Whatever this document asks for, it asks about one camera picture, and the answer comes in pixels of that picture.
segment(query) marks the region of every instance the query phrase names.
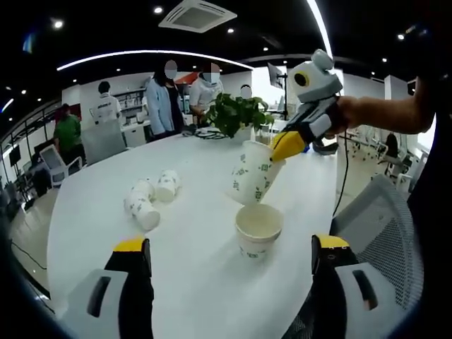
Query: ceiling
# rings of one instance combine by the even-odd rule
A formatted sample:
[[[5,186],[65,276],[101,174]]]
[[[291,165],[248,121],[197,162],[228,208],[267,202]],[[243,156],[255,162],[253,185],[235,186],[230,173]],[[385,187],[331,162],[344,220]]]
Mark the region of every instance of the ceiling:
[[[124,73],[153,71],[170,57],[180,71],[191,71],[203,61],[196,57],[141,54],[113,56],[89,61],[57,72],[58,66],[97,54],[137,49],[171,49],[209,54],[231,60],[263,55],[311,54],[323,48],[321,34],[306,0],[209,0],[238,16],[206,33],[198,34],[159,28],[158,23],[181,0],[105,1],[8,1],[0,23],[2,63],[0,64],[0,109],[10,99],[14,103],[0,114],[0,135],[14,121],[43,102],[61,94],[61,89],[78,83]],[[316,0],[331,41],[336,65],[347,73],[377,78],[391,73],[405,80],[415,74],[400,56],[403,42],[397,34],[417,17],[412,1],[400,0]],[[164,13],[153,13],[162,6]],[[64,21],[60,30],[52,19]],[[234,33],[227,34],[228,28]],[[23,52],[23,42],[33,36],[31,53]],[[295,66],[302,59],[287,59]],[[264,65],[264,61],[250,66]],[[224,73],[241,71],[219,63]]]

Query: light blue jacket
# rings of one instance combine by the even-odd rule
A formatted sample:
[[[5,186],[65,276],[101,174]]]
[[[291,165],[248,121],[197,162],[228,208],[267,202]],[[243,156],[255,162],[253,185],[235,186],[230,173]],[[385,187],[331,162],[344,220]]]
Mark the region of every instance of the light blue jacket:
[[[146,98],[148,99],[150,128],[153,134],[173,131],[170,94],[165,86],[160,86],[154,79],[147,82]],[[178,100],[182,112],[181,100]]]

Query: green shirt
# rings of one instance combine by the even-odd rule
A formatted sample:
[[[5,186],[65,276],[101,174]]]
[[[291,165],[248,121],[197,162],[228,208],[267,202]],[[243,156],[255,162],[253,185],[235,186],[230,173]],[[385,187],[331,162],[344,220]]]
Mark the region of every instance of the green shirt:
[[[75,145],[81,144],[80,121],[75,115],[68,115],[65,120],[58,121],[55,126],[54,138],[59,140],[61,152],[70,151]]]

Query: white shirt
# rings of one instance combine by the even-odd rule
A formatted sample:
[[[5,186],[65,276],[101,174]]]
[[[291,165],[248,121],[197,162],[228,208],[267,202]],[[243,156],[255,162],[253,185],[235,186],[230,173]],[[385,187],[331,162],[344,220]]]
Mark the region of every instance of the white shirt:
[[[212,100],[216,99],[218,94],[223,92],[221,80],[218,80],[217,83],[209,83],[202,78],[197,78],[191,84],[190,105],[198,106],[207,113],[208,108],[214,104]]]
[[[103,123],[109,120],[115,120],[121,114],[121,105],[117,98],[109,93],[100,95],[98,104],[93,109],[93,117],[96,123]]]

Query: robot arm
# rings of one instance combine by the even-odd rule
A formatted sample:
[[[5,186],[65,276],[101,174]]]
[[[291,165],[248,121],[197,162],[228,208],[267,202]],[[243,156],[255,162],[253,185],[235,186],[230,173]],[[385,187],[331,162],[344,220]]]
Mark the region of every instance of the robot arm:
[[[342,90],[339,78],[329,72],[333,60],[317,49],[311,61],[305,61],[289,73],[289,83],[303,104],[287,126],[275,137],[272,161],[301,153],[306,145],[322,138],[335,126],[346,125],[338,113],[338,96]]]

